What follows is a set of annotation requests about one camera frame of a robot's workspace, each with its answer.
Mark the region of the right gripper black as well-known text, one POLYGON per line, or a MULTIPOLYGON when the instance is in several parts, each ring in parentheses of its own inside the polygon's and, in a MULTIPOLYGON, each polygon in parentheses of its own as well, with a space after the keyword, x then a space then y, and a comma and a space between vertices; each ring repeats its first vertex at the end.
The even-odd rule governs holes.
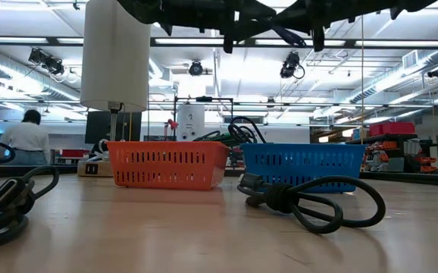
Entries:
POLYGON ((311 31, 315 52, 324 49, 324 30, 333 22, 355 22, 355 15, 345 0, 296 0, 274 15, 275 25, 303 33, 311 31))

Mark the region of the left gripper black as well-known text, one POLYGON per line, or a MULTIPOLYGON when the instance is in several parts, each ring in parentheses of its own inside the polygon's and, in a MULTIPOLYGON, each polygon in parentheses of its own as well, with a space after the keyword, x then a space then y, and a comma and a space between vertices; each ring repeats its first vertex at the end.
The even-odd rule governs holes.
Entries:
MULTIPOLYGON (((223 38, 223 50, 233 51, 234 6, 233 0, 152 0, 145 12, 145 20, 158 23, 168 36, 174 27, 218 30, 223 38)), ((259 0, 238 0, 237 11, 253 17, 237 22, 239 31, 267 31, 271 28, 277 12, 259 0)))

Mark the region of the pink clip lamp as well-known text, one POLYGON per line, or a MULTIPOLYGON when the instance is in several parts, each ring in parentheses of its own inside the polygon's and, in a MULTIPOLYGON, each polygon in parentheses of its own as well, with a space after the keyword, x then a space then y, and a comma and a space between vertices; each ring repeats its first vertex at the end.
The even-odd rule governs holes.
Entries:
POLYGON ((164 125, 164 140, 169 140, 169 135, 174 133, 178 127, 178 123, 172 119, 168 119, 164 125))

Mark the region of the white shade lamp, wooden base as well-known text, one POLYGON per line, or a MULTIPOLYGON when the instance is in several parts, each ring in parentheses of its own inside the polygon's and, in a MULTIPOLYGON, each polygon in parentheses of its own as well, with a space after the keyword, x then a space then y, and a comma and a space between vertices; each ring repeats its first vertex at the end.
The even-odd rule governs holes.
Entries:
POLYGON ((111 113, 110 140, 101 139, 91 157, 79 162, 81 177, 112 177, 107 143, 116 141, 119 112, 147 109, 150 27, 129 15, 118 0, 86 4, 80 104, 111 113))

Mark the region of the rack with grey orange bins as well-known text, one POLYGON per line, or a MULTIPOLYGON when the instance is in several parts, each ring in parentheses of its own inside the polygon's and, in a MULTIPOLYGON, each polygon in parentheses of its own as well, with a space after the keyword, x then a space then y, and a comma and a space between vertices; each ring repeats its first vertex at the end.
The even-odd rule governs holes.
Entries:
POLYGON ((438 172, 437 158, 430 152, 436 144, 419 138, 412 122, 389 121, 354 129, 348 143, 365 146, 362 172, 438 172))

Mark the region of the blue plastic slotted basket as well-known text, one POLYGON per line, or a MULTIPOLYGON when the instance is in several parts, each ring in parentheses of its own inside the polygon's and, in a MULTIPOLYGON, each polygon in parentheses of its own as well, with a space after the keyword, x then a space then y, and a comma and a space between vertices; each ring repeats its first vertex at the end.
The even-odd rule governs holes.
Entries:
POLYGON ((320 177, 360 174, 365 147, 352 144, 243 143, 246 172, 266 184, 302 185, 320 177))

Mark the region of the orange plastic slotted basket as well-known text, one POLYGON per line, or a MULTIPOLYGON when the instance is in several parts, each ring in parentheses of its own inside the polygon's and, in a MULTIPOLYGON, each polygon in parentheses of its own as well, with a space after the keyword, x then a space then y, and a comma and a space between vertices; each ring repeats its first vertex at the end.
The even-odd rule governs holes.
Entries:
POLYGON ((216 187, 230 154, 219 142, 125 141, 107 147, 116 185, 168 190, 216 187))

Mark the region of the black monitor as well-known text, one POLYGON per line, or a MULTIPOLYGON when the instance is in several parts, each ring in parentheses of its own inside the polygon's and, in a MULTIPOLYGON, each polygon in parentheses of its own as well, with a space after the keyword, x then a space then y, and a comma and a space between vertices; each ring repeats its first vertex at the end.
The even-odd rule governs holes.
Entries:
MULTIPOLYGON (((140 141, 141 112, 119 112, 117 114, 116 141, 140 141)), ((111 113, 109 111, 92 111, 87 115, 85 143, 96 144, 101 139, 110 140, 111 113)))

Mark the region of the red flat bin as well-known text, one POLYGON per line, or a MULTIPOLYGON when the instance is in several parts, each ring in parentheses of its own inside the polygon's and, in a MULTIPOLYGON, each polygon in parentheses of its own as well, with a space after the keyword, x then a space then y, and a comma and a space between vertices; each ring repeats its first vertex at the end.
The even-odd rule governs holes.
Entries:
POLYGON ((89 154, 87 149, 62 149, 61 156, 65 158, 83 158, 89 154))

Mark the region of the person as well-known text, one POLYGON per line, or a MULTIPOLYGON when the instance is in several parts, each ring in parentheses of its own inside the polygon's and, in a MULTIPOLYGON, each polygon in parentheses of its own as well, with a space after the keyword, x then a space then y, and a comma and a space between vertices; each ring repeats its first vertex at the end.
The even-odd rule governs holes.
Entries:
POLYGON ((48 165, 50 146, 47 131, 40 125, 41 114, 27 110, 23 120, 9 127, 0 137, 0 142, 14 150, 15 157, 7 165, 48 165))

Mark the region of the black overhead frame beam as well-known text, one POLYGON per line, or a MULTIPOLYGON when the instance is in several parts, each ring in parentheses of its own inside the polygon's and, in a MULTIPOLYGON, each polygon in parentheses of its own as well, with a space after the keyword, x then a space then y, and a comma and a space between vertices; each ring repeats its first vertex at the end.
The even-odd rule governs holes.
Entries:
MULTIPOLYGON (((191 38, 173 37, 150 39, 152 47, 220 47, 222 38, 191 38)), ((82 46, 82 37, 58 36, 0 36, 0 46, 82 46)), ((233 44, 237 48, 287 48, 289 44, 282 39, 249 38, 233 44)), ((326 39, 326 49, 438 49, 438 40, 413 40, 413 39, 326 39)))

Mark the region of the white wall-mounted machine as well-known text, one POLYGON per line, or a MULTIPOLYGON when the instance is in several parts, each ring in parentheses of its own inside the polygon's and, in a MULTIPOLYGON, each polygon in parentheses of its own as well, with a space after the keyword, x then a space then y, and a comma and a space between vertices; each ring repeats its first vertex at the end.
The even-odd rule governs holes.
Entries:
POLYGON ((177 112, 177 141, 193 141, 205 134, 205 107, 184 105, 177 112))

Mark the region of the black aluminium table frame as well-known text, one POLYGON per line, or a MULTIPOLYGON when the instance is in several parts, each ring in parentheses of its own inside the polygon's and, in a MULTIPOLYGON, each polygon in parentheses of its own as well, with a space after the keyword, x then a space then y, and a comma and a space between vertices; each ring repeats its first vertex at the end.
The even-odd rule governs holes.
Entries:
MULTIPOLYGON (((23 176, 32 170, 33 166, 0 166, 0 177, 23 176)), ((384 180, 411 184, 427 184, 438 186, 438 174, 405 174, 397 172, 362 172, 359 175, 362 180, 384 180)))

